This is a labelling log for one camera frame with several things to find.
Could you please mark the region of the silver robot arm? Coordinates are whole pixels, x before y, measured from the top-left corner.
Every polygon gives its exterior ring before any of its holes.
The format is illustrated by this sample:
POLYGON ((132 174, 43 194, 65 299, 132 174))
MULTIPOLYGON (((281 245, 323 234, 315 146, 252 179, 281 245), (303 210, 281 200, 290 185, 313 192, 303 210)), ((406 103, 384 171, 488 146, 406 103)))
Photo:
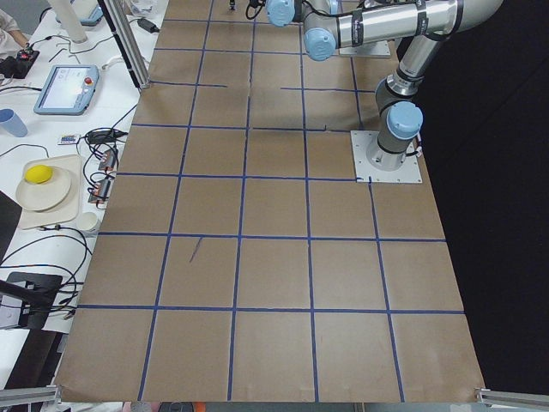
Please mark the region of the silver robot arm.
POLYGON ((376 169, 393 172, 418 137, 421 110, 412 102, 425 71, 443 42, 476 27, 500 8, 499 1, 362 1, 341 12, 336 1, 263 1, 276 27, 302 24, 306 54, 314 61, 343 57, 389 58, 391 40, 411 38, 395 71, 375 91, 381 127, 365 156, 376 169))

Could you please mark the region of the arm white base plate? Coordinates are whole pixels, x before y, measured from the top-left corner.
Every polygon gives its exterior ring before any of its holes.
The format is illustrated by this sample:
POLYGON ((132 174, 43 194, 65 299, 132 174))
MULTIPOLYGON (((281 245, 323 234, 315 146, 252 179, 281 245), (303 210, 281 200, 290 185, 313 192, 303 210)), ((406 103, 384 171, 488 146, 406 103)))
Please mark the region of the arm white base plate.
POLYGON ((387 40, 364 43, 360 46, 341 48, 340 56, 362 57, 362 58, 381 58, 388 59, 391 56, 389 42, 387 40))
POLYGON ((419 160, 413 142, 400 154, 378 145, 378 131, 352 130, 355 180, 360 183, 421 184, 419 160))

